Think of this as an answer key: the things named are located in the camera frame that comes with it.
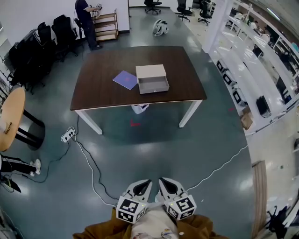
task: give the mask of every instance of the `power strip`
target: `power strip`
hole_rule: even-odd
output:
[[[71,128],[64,135],[62,135],[61,140],[66,143],[69,139],[75,135],[75,131]]]

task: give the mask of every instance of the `brown jacket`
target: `brown jacket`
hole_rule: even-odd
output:
[[[213,222],[204,216],[192,215],[176,221],[180,239],[228,239],[213,232]],[[112,209],[111,220],[85,228],[83,233],[73,235],[74,239],[130,239],[132,224],[116,218]]]

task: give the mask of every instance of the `epoxy floor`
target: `epoxy floor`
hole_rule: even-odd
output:
[[[133,8],[130,15],[130,34],[104,42],[103,50],[183,46],[200,77],[207,100],[182,129],[178,124],[189,103],[154,104],[140,115],[130,106],[93,110],[89,114],[104,134],[96,134],[80,119],[77,140],[96,160],[102,172],[101,182],[109,194],[119,197],[130,183],[148,178],[154,183],[150,197],[153,200],[159,177],[173,178],[187,189],[228,161],[247,142],[237,112],[231,110],[234,103],[214,63],[201,51],[199,42],[182,21],[170,9],[162,9],[155,16],[145,14],[142,8]],[[169,33],[154,37],[152,28],[158,19],[168,22]],[[39,150],[31,151],[26,144],[15,140],[4,155],[27,162],[40,158],[42,173],[35,180],[43,180],[48,162],[58,159],[67,149],[67,144],[60,141],[62,134],[69,126],[77,128],[77,114],[69,108],[88,51],[85,45],[84,52],[78,49],[78,57],[69,54],[64,63],[55,63],[44,79],[46,87],[36,88],[33,96],[26,95],[26,110],[46,125],[45,141]],[[131,127],[131,120],[140,126]],[[26,119],[21,127],[29,127]],[[92,172],[80,148],[73,141],[70,145],[66,157],[51,165],[45,183],[13,175],[22,193],[8,193],[0,188],[1,207],[27,239],[71,238],[74,232],[110,218],[111,207],[104,205],[92,190]],[[96,190],[106,202],[115,203],[96,183],[98,177],[95,168]],[[217,233],[231,239],[251,237],[254,190],[248,149],[189,192],[197,203],[196,212],[210,217]]]

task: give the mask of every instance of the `cardboard box on floor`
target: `cardboard box on floor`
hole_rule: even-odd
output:
[[[245,130],[248,130],[252,125],[252,113],[250,111],[249,106],[246,106],[243,109],[243,116],[241,116],[242,126]]]

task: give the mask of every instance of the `cable on floor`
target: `cable on floor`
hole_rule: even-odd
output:
[[[7,192],[9,193],[13,193],[14,192],[14,189],[12,191],[9,191],[6,187],[3,186],[3,184],[0,184]]]
[[[8,161],[8,163],[9,163],[10,168],[11,168],[10,176],[9,176],[9,178],[6,181],[0,181],[0,183],[6,183],[6,182],[8,182],[11,179],[11,176],[13,174],[13,166],[11,166],[11,163],[9,161]]]
[[[33,180],[32,178],[29,178],[28,176],[26,176],[26,175],[24,175],[24,174],[22,174],[22,176],[25,177],[25,178],[27,178],[27,179],[29,179],[29,180],[31,180],[31,181],[33,181],[33,182],[35,182],[35,183],[44,183],[44,182],[47,180],[48,176],[49,176],[49,169],[50,169],[50,165],[51,165],[51,163],[60,161],[64,156],[66,156],[67,152],[69,151],[69,149],[70,149],[70,144],[69,144],[69,142],[67,142],[67,144],[68,144],[68,147],[67,147],[66,152],[65,152],[59,159],[51,160],[51,161],[49,162],[48,169],[47,169],[47,175],[46,175],[46,177],[45,177],[44,180],[42,180],[42,181],[39,182],[39,181],[35,181],[35,180]]]
[[[74,132],[75,132],[75,136],[77,136],[77,135],[79,134],[79,115],[77,116],[77,132],[76,132],[76,130],[75,130],[75,128],[74,128],[73,126],[69,127],[69,128],[66,130],[66,132],[68,132],[71,128],[74,130]],[[89,153],[89,155],[90,155],[90,157],[91,157],[91,159],[92,159],[94,165],[97,167],[97,170],[99,171],[99,175],[100,175],[100,176],[99,176],[99,184],[103,186],[103,188],[104,188],[105,193],[107,194],[107,196],[110,197],[111,199],[118,200],[118,198],[112,197],[112,196],[107,192],[107,189],[106,189],[105,185],[102,184],[102,183],[100,182],[102,172],[101,172],[101,170],[99,169],[99,167],[98,167],[97,163],[95,162],[95,160],[94,160],[93,156],[91,155],[91,153],[84,147],[84,145],[83,145],[81,142],[79,142],[79,141],[77,140],[76,137],[75,137],[76,141],[75,141],[73,138],[71,138],[71,139],[72,139],[74,142],[79,143],[79,144],[82,146],[82,148],[83,148],[86,152]]]
[[[114,200],[118,200],[118,198],[115,198],[115,197],[110,196],[109,193],[107,192],[107,189],[106,189],[105,185],[102,184],[102,183],[100,182],[102,172],[101,172],[101,170],[99,169],[98,165],[96,164],[95,160],[93,159],[91,153],[90,153],[86,148],[84,148],[84,146],[83,146],[83,144],[82,144],[81,142],[79,142],[79,141],[75,141],[73,138],[71,138],[71,139],[72,139],[74,142],[79,143],[79,144],[82,146],[82,148],[83,148],[87,153],[89,153],[91,159],[93,160],[93,163],[95,164],[95,166],[97,167],[97,169],[98,169],[98,171],[99,171],[99,173],[100,173],[100,176],[99,176],[99,184],[103,186],[103,188],[104,188],[104,190],[105,190],[105,193],[106,193],[110,198],[112,198],[112,199],[114,199]]]
[[[234,156],[232,156],[232,157],[230,158],[229,161],[227,161],[227,162],[225,162],[224,164],[222,164],[222,166],[221,166],[220,168],[215,169],[215,170],[214,170],[208,177],[202,179],[198,184],[196,184],[196,185],[193,186],[193,187],[188,188],[186,191],[189,191],[189,190],[191,190],[191,189],[195,189],[195,188],[196,188],[197,186],[199,186],[203,181],[205,181],[205,180],[207,180],[208,178],[210,178],[214,172],[216,172],[216,171],[222,169],[222,167],[224,167],[224,165],[226,165],[226,164],[228,164],[229,162],[231,162],[232,159],[233,159],[234,157],[238,156],[238,154],[239,154],[243,149],[245,149],[245,148],[247,148],[247,147],[248,147],[248,145],[246,145],[245,147],[241,148],[237,154],[235,154]]]
[[[1,211],[5,213],[5,215],[9,218],[9,220],[10,220],[11,224],[13,225],[13,227],[15,229],[17,229],[18,232],[20,233],[20,235],[22,236],[22,238],[25,239],[24,236],[23,236],[23,234],[22,234],[22,232],[20,231],[20,229],[14,225],[14,222],[12,221],[12,219],[10,218],[10,216],[2,208],[1,208]]]
[[[82,143],[80,143],[80,144],[81,144],[81,145],[80,145],[79,142],[77,141],[76,136],[78,135],[78,133],[76,134],[76,130],[75,130],[75,128],[74,128],[73,126],[69,127],[69,128],[66,130],[66,133],[67,133],[70,129],[73,129],[73,130],[74,130],[74,132],[75,132],[75,135],[74,135],[74,136],[75,136],[75,140],[74,140],[73,138],[72,138],[72,139],[73,139],[73,140],[78,144],[78,146],[80,147],[81,152],[83,153],[84,157],[86,158],[86,161],[87,161],[87,163],[88,163],[88,166],[89,166],[90,169],[92,170],[92,187],[93,187],[93,191],[94,191],[94,193],[95,193],[96,195],[98,195],[98,197],[101,199],[101,201],[103,202],[103,204],[108,205],[108,206],[115,207],[115,205],[113,205],[113,204],[108,204],[108,203],[106,203],[106,202],[102,199],[102,197],[97,193],[97,191],[95,190],[95,188],[94,188],[94,182],[93,182],[94,170],[93,170],[92,166],[90,165],[90,163],[89,163],[89,161],[88,161],[88,158],[87,158],[86,154],[84,153],[84,151],[83,151],[83,149],[82,149],[82,147],[81,147]],[[100,172],[100,176],[101,176],[101,171],[100,171],[98,165],[95,163],[95,160],[93,159],[92,156],[91,156],[91,158],[92,158],[94,164],[96,165],[97,169],[99,170],[99,172]]]

